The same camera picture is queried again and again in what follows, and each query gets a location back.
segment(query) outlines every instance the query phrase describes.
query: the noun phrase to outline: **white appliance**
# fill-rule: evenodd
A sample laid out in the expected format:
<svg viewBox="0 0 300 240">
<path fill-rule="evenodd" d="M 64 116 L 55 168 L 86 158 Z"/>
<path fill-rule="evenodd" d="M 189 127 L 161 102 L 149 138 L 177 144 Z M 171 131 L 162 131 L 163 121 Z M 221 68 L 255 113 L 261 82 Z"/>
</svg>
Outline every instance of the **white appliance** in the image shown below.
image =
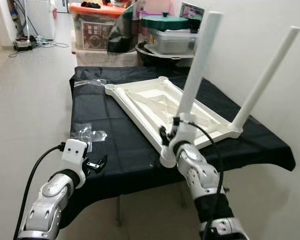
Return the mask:
<svg viewBox="0 0 300 240">
<path fill-rule="evenodd" d="M 55 0 L 56 11 L 58 13 L 68 13 L 68 2 L 68 0 Z"/>
<path fill-rule="evenodd" d="M 36 37 L 42 36 L 45 39 L 53 40 L 56 33 L 56 21 L 54 19 L 55 0 L 26 0 L 28 18 L 32 22 L 33 26 L 29 22 L 30 35 Z M 19 9 L 19 17 L 21 22 L 25 21 L 25 18 Z"/>
</svg>

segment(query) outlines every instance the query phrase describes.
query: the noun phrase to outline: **green lid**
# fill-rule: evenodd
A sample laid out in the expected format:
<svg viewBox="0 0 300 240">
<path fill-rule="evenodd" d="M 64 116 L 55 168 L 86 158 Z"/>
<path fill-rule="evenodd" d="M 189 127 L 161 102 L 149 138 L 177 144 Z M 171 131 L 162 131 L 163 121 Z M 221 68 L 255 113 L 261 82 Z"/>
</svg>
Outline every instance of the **green lid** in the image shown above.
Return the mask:
<svg viewBox="0 0 300 240">
<path fill-rule="evenodd" d="M 189 28 L 188 19 L 179 16 L 145 16 L 141 20 L 141 25 L 146 28 L 157 29 L 160 31 Z"/>
</svg>

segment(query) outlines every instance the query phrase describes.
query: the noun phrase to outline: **gray floor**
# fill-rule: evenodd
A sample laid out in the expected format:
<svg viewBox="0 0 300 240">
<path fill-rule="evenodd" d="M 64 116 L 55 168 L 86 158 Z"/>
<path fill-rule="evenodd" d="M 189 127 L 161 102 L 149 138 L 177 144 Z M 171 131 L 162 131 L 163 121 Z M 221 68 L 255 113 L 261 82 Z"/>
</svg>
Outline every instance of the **gray floor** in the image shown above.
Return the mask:
<svg viewBox="0 0 300 240">
<path fill-rule="evenodd" d="M 56 41 L 71 44 L 72 17 L 59 14 Z M 76 57 L 71 48 L 39 48 L 7 58 L 0 67 L 0 240 L 11 239 L 23 190 L 38 157 L 70 135 L 71 92 Z M 58 169 L 60 152 L 42 162 L 28 203 Z M 176 184 L 122 197 L 123 225 L 115 225 L 116 200 L 86 208 L 58 240 L 195 240 L 198 218 L 181 207 Z"/>
</svg>

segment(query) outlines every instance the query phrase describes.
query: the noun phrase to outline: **storage box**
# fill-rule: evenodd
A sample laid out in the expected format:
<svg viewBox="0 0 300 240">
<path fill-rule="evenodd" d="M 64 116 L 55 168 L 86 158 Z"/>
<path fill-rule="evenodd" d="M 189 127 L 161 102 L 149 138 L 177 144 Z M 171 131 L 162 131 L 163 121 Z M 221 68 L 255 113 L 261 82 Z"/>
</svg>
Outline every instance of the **storage box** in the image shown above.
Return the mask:
<svg viewBox="0 0 300 240">
<path fill-rule="evenodd" d="M 112 27 L 125 8 L 101 6 L 101 8 L 81 7 L 80 3 L 70 3 L 73 16 L 76 48 L 86 50 L 107 50 Z"/>
<path fill-rule="evenodd" d="M 177 31 L 148 30 L 147 47 L 159 55 L 176 55 L 193 57 L 197 33 Z"/>
</svg>

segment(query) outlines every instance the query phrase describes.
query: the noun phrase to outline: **black tablecloth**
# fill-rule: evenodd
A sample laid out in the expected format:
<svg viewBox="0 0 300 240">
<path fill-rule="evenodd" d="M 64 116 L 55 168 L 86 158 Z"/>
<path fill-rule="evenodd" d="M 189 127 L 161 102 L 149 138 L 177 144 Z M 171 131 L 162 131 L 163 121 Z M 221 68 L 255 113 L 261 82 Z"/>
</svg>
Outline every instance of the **black tablecloth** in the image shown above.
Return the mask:
<svg viewBox="0 0 300 240">
<path fill-rule="evenodd" d="M 71 133 L 78 124 L 91 124 L 93 131 L 105 131 L 105 141 L 92 143 L 87 154 L 90 162 L 97 162 L 108 155 L 108 163 L 99 175 L 92 173 L 85 185 L 77 189 L 62 212 L 61 228 L 88 205 L 102 199 L 113 198 L 149 188 L 181 181 L 183 177 L 176 168 L 160 165 L 159 154 L 135 126 L 115 100 L 104 93 L 98 84 L 123 84 L 166 76 L 183 89 L 189 68 L 159 67 L 77 67 L 70 80 L 72 91 Z M 86 84 L 75 86 L 80 81 Z M 203 80 L 197 99 L 216 113 L 232 121 L 239 110 L 238 105 L 218 88 Z M 250 117 L 238 139 L 225 139 L 216 144 L 224 159 L 224 170 L 241 168 L 251 164 L 274 164 L 289 171 L 295 160 L 288 145 L 262 124 Z M 217 157 L 208 146 L 200 152 L 217 169 Z"/>
</svg>

